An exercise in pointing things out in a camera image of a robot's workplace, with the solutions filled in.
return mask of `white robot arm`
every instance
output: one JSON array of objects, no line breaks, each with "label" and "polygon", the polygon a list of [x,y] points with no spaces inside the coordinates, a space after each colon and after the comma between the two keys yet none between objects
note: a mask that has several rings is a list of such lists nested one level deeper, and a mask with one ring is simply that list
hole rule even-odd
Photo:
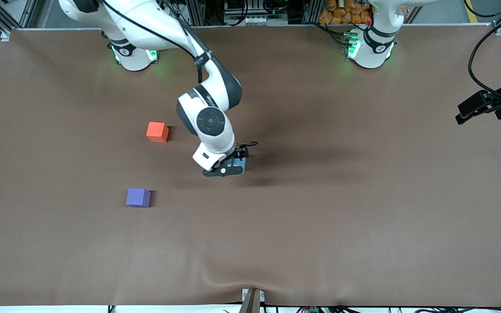
[{"label": "white robot arm", "polygon": [[128,70],[142,70],[154,61],[147,50],[181,48],[191,55],[199,72],[203,68],[209,74],[177,100],[179,118],[201,140],[193,159],[205,176],[244,173],[248,152],[235,145],[233,128],[224,113],[239,104],[241,86],[185,22],[164,12],[155,0],[59,2],[72,19],[99,26]]},{"label": "white robot arm", "polygon": [[438,0],[368,0],[374,8],[372,22],[366,28],[355,28],[359,42],[354,53],[348,55],[367,69],[381,66],[390,57],[394,38],[404,22],[401,6],[425,6]]}]

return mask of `brown cloth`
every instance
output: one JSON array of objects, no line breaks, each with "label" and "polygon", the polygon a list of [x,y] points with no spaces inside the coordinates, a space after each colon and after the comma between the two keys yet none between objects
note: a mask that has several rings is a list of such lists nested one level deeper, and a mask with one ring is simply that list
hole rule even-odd
[{"label": "brown cloth", "polygon": [[[501,306],[501,121],[458,126],[490,27],[403,27],[381,68],[316,27],[197,30],[239,79],[249,172],[205,178],[181,50],[129,73],[99,31],[0,44],[0,305]],[[501,37],[474,71],[501,85]],[[145,137],[171,127],[167,144]],[[125,206],[128,188],[152,208]]]}]

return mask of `cable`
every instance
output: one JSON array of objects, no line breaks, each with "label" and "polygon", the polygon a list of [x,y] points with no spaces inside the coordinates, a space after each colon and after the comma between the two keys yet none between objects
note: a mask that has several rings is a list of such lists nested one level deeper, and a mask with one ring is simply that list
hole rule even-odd
[{"label": "cable", "polygon": [[334,37],[334,34],[332,34],[332,32],[330,32],[330,30],[328,29],[328,25],[326,25],[326,32],[327,32],[328,34],[330,34],[330,37],[332,37],[332,39],[333,39],[335,42],[337,42],[337,43],[341,44],[342,46],[345,46],[345,45],[346,45],[345,43],[343,43],[342,41],[339,41],[336,37]]},{"label": "cable", "polygon": [[242,143],[235,144],[238,147],[252,147],[258,144],[258,141],[245,141]]},{"label": "cable", "polygon": [[223,20],[223,18],[221,16],[219,16],[219,12],[220,12],[220,9],[219,9],[219,5],[222,3],[222,0],[217,0],[216,1],[216,5],[215,5],[215,15],[216,15],[216,18],[217,18],[217,21],[225,26],[225,22]]},{"label": "cable", "polygon": [[174,3],[175,6],[177,7],[177,12],[179,13],[178,15],[181,16],[183,21],[188,24],[189,22],[187,22],[187,20],[185,20],[185,16],[183,16],[183,13],[181,12],[181,9],[179,8],[179,0],[175,0],[174,2],[172,1],[172,3]]},{"label": "cable", "polygon": [[270,13],[270,14],[274,14],[274,12],[276,14],[281,14],[281,13],[285,13],[287,12],[287,8],[289,7],[289,1],[286,2],[286,5],[281,9],[281,10],[278,10],[278,11],[275,11],[274,9],[274,6],[272,6],[272,9],[268,9],[268,7],[266,6],[266,2],[268,2],[269,0],[264,0],[262,2],[262,8],[264,9],[264,11]]},{"label": "cable", "polygon": [[360,29],[360,30],[362,30],[362,31],[366,31],[366,30],[368,30],[368,26],[367,26],[366,28],[360,28],[360,27],[359,27],[359,25],[357,25],[357,24],[355,24],[355,23],[351,23],[351,22],[349,22],[349,24],[351,24],[351,25],[355,26],[356,28],[358,28],[358,29]]},{"label": "cable", "polygon": [[193,54],[192,54],[189,50],[187,50],[185,47],[183,47],[182,45],[180,45],[180,44],[178,44],[178,43],[174,42],[173,40],[171,40],[171,39],[169,39],[169,38],[166,38],[166,37],[162,36],[161,34],[156,33],[155,31],[153,31],[153,30],[149,29],[149,28],[148,28],[148,27],[146,27],[146,26],[143,26],[143,25],[141,25],[141,24],[139,24],[139,23],[135,22],[134,20],[131,20],[130,18],[128,18],[127,16],[125,16],[125,14],[123,14],[123,13],[121,13],[121,12],[117,11],[117,9],[115,9],[115,8],[114,8],[114,7],[112,7],[112,6],[110,6],[110,5],[109,5],[109,3],[108,3],[106,0],[101,0],[101,2],[102,2],[105,6],[107,6],[110,10],[112,10],[115,14],[117,14],[117,15],[119,15],[120,17],[124,18],[125,20],[127,20],[127,21],[129,21],[129,22],[131,22],[131,23],[135,24],[136,26],[138,26],[138,27],[142,28],[143,30],[145,30],[145,31],[147,31],[147,32],[149,32],[149,33],[151,33],[151,34],[155,34],[157,37],[160,37],[161,39],[163,39],[163,40],[165,40],[165,41],[167,41],[167,42],[169,42],[169,43],[171,43],[171,44],[174,44],[175,46],[177,46],[177,48],[179,48],[179,49],[181,49],[181,50],[185,51],[188,55],[190,55],[190,56],[191,56],[191,58],[193,58],[193,60],[196,60],[196,57],[195,57],[195,56],[194,56],[194,55],[193,55]]},{"label": "cable", "polygon": [[498,11],[497,13],[494,13],[494,14],[480,14],[480,13],[477,13],[473,10],[473,8],[471,8],[471,6],[469,6],[469,4],[467,3],[467,0],[463,0],[463,3],[465,4],[465,7],[467,8],[467,10],[469,10],[469,12],[471,12],[472,14],[475,14],[476,16],[479,16],[479,17],[494,17],[494,16],[499,16],[501,13]]},{"label": "cable", "polygon": [[241,18],[237,21],[237,23],[233,24],[232,26],[237,26],[243,22],[247,18],[247,14],[249,12],[249,4],[247,0],[242,0],[244,2],[242,8],[241,8]]},{"label": "cable", "polygon": [[332,33],[332,34],[338,34],[338,35],[341,35],[341,36],[343,36],[343,35],[344,35],[344,33],[342,33],[342,32],[336,32],[336,31],[334,31],[334,30],[329,30],[329,29],[328,29],[328,25],[326,25],[326,28],[324,28],[324,26],[322,26],[322,24],[318,24],[318,23],[316,23],[316,22],[306,22],[305,24],[314,25],[314,26],[316,26],[316,27],[320,28],[321,30],[323,30],[324,32],[330,32],[330,33]]},{"label": "cable", "polygon": [[473,59],[475,59],[475,54],[477,53],[477,50],[479,50],[479,47],[481,47],[481,44],[499,28],[501,28],[501,23],[496,25],[495,28],[492,28],[492,30],[490,30],[487,34],[485,34],[485,36],[477,43],[477,45],[475,45],[475,48],[471,53],[471,57],[469,58],[469,64],[467,65],[467,70],[469,71],[469,76],[471,77],[471,79],[475,83],[477,83],[477,85],[483,87],[483,89],[489,91],[490,93],[496,95],[497,97],[501,97],[501,93],[483,84],[479,79],[477,79],[477,77],[475,77],[475,74],[473,73]]},{"label": "cable", "polygon": [[[165,6],[167,6],[169,8],[169,10],[171,10],[172,12],[175,13],[175,11],[173,10],[173,8],[171,7],[171,5],[169,3],[165,2],[165,1],[163,1],[162,3],[165,4]],[[185,26],[183,25],[183,23],[181,23],[181,19],[179,19],[177,14],[174,14],[174,16],[175,16],[175,19],[177,20],[177,22],[179,22],[179,26],[181,26],[181,28],[183,29],[183,33],[185,33],[185,37],[187,38],[187,42],[189,42],[192,45],[192,43],[190,42],[190,39],[189,39],[189,33],[185,29]],[[202,68],[201,67],[197,67],[197,75],[198,75],[198,83],[202,83]]]}]

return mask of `blue cube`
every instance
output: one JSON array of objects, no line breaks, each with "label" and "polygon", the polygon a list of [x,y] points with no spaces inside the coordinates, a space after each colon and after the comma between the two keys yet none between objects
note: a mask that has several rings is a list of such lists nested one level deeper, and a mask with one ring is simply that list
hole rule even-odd
[{"label": "blue cube", "polygon": [[129,188],[127,191],[127,205],[132,208],[149,208],[150,192],[144,188]]}]

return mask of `orange cube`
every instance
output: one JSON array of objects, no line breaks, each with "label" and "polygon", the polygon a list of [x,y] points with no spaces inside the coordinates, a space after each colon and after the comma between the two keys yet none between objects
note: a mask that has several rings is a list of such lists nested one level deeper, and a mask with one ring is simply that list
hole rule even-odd
[{"label": "orange cube", "polygon": [[166,143],[167,135],[169,135],[169,128],[165,126],[165,123],[148,123],[147,137],[153,143]]}]

